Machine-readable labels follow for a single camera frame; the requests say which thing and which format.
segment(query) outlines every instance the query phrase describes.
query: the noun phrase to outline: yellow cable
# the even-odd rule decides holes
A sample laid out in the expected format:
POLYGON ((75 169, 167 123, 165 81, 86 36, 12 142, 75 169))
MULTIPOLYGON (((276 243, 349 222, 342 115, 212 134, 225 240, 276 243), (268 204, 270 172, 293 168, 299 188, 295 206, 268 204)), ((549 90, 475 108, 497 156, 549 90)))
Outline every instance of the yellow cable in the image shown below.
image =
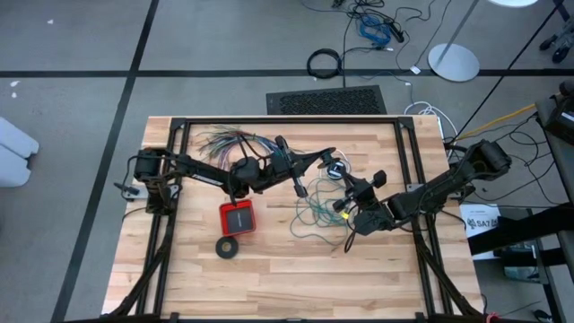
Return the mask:
POLYGON ((471 136, 471 135, 473 135, 473 134, 475 134, 475 133, 477 133, 477 132, 483 131, 484 129, 486 129, 486 128, 488 128, 488 127, 492 127, 492 125, 495 125, 495 124, 497 124, 497 123, 499 123, 499 122, 502 122, 502 121, 504 121, 504 120, 508 120, 508 119, 510 119, 510 118, 513 118, 513 117, 519 115, 520 113, 523 113, 523 112, 526 112, 526 111, 528 111, 528 110, 530 110, 530 109, 533 109, 534 107, 535 107, 535 105, 534 105, 534 103, 533 103, 533 104, 530 104, 530 105, 528 105, 528 106, 525 106, 524 108, 522 108, 522 109, 520 109, 520 110, 518 110, 518 111, 514 111, 514 112, 512 112, 512 113, 510 113, 510 114, 508 114, 508 115, 506 115, 506 116, 504 116, 504 117, 500 117, 500 118, 494 119, 493 121, 487 123, 487 124, 484 125, 484 126, 477 127, 475 130, 469 131, 469 132, 467 132, 466 134, 461 135, 460 137, 458 137, 457 140, 463 140, 463 139, 465 139, 465 138, 467 138, 467 137, 469 137, 469 136, 471 136))

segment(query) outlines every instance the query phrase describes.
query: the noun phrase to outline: black tape roll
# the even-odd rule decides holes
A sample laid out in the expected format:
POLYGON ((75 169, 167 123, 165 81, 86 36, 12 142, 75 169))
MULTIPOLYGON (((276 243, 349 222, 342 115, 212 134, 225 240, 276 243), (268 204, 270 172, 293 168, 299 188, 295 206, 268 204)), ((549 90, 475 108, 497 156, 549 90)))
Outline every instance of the black tape roll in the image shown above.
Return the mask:
POLYGON ((231 259, 237 255, 239 251, 239 244, 233 237, 223 237, 217 240, 215 244, 215 252, 217 256, 223 259, 231 259))

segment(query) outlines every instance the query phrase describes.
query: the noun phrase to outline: blue cable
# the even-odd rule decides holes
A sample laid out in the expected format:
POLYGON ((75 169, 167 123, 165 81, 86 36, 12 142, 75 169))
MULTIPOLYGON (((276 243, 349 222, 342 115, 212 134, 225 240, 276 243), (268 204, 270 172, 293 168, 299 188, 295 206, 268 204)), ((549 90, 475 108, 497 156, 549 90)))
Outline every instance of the blue cable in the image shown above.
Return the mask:
POLYGON ((363 15, 357 20, 357 31, 359 35, 372 41, 374 46, 384 47, 391 41, 390 27, 381 23, 377 16, 363 15))

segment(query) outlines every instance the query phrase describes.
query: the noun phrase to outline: white round base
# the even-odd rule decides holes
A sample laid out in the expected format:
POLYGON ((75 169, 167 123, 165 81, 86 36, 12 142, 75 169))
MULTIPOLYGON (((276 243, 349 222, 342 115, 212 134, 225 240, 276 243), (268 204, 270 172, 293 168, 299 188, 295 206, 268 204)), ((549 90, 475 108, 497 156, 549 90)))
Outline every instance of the white round base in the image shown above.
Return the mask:
POLYGON ((524 8, 526 6, 535 4, 538 0, 488 0, 493 4, 506 6, 510 8, 524 8))
POLYGON ((447 54, 437 64, 440 54, 447 44, 439 44, 432 48, 429 53, 429 65, 440 77, 453 82, 466 82, 474 79, 478 75, 481 66, 478 58, 472 51, 452 44, 447 54))

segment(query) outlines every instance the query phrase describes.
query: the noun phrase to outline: white container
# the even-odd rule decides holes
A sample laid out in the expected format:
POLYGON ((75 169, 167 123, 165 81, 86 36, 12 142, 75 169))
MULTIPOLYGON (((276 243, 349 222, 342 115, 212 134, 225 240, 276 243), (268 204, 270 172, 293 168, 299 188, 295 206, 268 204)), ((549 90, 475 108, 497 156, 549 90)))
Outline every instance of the white container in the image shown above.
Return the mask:
POLYGON ((0 188, 16 188, 30 178, 28 161, 0 145, 0 188))
POLYGON ((37 153, 38 142, 0 118, 0 188, 24 185, 30 178, 26 158, 37 153))
POLYGON ((38 142, 16 126, 0 117, 0 145, 22 158, 38 152, 38 142))

